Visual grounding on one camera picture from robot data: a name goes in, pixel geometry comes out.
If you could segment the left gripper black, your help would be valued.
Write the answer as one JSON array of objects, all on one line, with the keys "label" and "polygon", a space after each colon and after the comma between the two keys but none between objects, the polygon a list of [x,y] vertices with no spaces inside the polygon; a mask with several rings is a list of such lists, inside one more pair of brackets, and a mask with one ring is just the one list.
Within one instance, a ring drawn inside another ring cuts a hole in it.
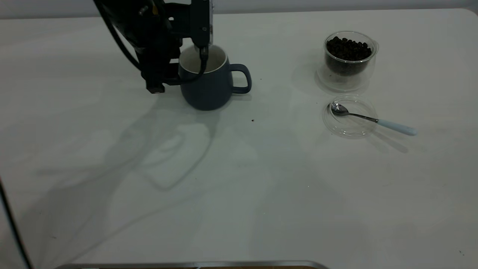
[{"label": "left gripper black", "polygon": [[[146,89],[152,93],[164,93],[162,83],[164,65],[167,58],[178,59],[181,54],[183,38],[169,36],[167,39],[156,37],[141,37],[138,39],[136,55],[141,67],[141,76],[146,82]],[[165,70],[165,84],[181,85],[179,63],[169,63]]]}]

